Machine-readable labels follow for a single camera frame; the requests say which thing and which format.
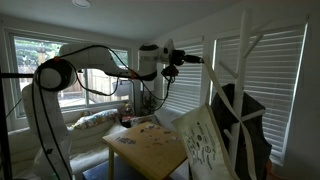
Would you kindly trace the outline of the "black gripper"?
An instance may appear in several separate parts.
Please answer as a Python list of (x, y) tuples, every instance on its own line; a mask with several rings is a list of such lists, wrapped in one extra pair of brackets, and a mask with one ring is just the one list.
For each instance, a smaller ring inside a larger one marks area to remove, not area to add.
[(181, 66), (185, 62), (187, 62), (187, 63), (203, 63), (204, 60), (198, 56), (187, 55), (183, 50), (173, 50), (172, 54), (171, 54), (171, 62), (174, 65)]

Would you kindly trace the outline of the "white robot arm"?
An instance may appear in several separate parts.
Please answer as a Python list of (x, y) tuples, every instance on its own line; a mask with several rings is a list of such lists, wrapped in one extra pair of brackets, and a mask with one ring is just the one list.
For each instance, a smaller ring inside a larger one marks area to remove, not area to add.
[[(99, 70), (109, 77), (152, 81), (157, 75), (173, 79), (184, 63), (201, 63), (203, 59), (174, 47), (169, 40), (164, 46), (144, 44), (139, 48), (139, 66), (130, 68), (113, 49), (99, 44), (63, 44), (56, 57), (42, 61), (34, 70), (31, 82), (22, 88), (22, 101), (29, 128), (40, 143), (33, 161), (33, 172), (40, 180), (72, 180), (69, 160), (71, 135), (61, 108), (75, 99), (85, 103), (84, 86), (79, 74)], [(166, 68), (157, 71), (157, 65)]]

